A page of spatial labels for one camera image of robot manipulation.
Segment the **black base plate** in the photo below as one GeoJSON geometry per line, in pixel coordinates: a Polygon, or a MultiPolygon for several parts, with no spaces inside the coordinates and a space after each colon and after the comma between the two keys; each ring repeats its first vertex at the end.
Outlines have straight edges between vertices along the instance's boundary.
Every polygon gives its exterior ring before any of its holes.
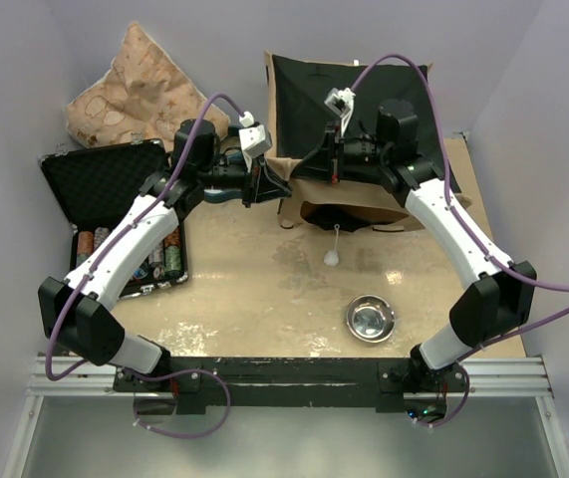
{"type": "Polygon", "coordinates": [[[170,358],[149,378],[118,370],[114,389],[145,415],[203,414],[210,407],[368,408],[404,412],[423,397],[439,413],[463,393],[463,369],[420,371],[409,358],[170,358]]]}

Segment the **beige patterned pet cushion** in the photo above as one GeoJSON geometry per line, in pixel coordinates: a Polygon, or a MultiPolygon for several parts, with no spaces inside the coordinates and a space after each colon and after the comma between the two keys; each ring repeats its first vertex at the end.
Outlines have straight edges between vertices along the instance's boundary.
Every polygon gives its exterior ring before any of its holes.
{"type": "Polygon", "coordinates": [[[84,147],[160,139],[193,120],[207,97],[137,22],[129,25],[110,69],[66,106],[67,131],[84,147]]]}

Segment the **black poker chip case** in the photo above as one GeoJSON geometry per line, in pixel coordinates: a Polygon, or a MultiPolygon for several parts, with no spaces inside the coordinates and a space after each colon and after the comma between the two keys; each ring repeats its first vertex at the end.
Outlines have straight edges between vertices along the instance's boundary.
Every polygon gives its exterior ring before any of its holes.
{"type": "Polygon", "coordinates": [[[77,267],[78,234],[113,230],[145,180],[167,166],[160,139],[72,150],[40,158],[39,166],[72,227],[69,269],[77,267]]]}

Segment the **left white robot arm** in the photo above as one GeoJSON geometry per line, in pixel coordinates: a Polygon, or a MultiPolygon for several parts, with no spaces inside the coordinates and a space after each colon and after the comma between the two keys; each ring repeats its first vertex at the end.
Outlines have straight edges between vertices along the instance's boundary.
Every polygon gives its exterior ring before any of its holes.
{"type": "Polygon", "coordinates": [[[149,390],[169,384],[165,350],[128,333],[112,309],[134,271],[204,200],[206,189],[230,191],[245,206],[291,196],[291,188],[265,158],[272,146],[266,126],[241,122],[243,158],[229,165],[214,160],[214,140],[205,133],[203,120],[189,124],[173,170],[158,171],[144,182],[115,230],[78,268],[62,280],[48,278],[41,284],[38,299],[48,357],[60,346],[95,365],[131,369],[149,390]]]}

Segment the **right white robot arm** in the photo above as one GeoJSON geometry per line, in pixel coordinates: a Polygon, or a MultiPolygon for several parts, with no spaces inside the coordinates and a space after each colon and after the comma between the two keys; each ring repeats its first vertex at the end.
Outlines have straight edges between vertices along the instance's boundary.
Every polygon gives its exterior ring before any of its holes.
{"type": "Polygon", "coordinates": [[[381,185],[432,235],[464,289],[448,325],[411,352],[412,385],[433,390],[444,368],[527,323],[536,272],[491,242],[450,191],[442,168],[420,153],[419,119],[409,102],[381,102],[375,132],[352,138],[344,136],[354,112],[352,92],[334,90],[325,104],[338,119],[293,177],[381,185]]]}

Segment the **aluminium frame rail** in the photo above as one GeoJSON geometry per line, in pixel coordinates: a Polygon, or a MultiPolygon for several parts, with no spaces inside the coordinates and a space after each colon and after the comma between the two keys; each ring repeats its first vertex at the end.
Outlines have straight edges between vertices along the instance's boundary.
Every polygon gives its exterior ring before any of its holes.
{"type": "Polygon", "coordinates": [[[118,369],[39,358],[9,477],[569,477],[543,362],[472,358],[439,413],[210,407],[145,415],[118,369]]]}

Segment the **teal pet bowl stand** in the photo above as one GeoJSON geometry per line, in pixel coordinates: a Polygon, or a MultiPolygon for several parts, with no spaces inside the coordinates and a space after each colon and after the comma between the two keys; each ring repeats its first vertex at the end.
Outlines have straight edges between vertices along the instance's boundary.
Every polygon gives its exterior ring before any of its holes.
{"type": "Polygon", "coordinates": [[[216,163],[239,163],[243,160],[239,131],[238,126],[232,125],[225,136],[219,134],[214,136],[214,161],[216,163]]]}

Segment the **white pompom tent toy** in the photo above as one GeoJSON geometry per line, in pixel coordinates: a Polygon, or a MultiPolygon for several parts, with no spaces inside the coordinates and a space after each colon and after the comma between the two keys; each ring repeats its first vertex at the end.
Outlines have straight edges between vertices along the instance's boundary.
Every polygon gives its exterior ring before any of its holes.
{"type": "Polygon", "coordinates": [[[323,258],[323,262],[328,267],[336,267],[340,262],[339,252],[338,252],[338,244],[339,244],[339,237],[340,237],[340,225],[335,224],[334,227],[335,238],[333,242],[333,247],[326,252],[323,258]]]}

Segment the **steel pet bowl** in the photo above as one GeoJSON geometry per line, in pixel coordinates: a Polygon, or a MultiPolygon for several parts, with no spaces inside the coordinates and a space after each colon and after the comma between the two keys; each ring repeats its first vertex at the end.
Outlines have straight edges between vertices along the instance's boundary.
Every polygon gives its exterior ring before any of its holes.
{"type": "Polygon", "coordinates": [[[387,340],[395,328],[396,314],[383,298],[363,295],[355,298],[346,311],[346,325],[350,332],[367,344],[387,340]]]}

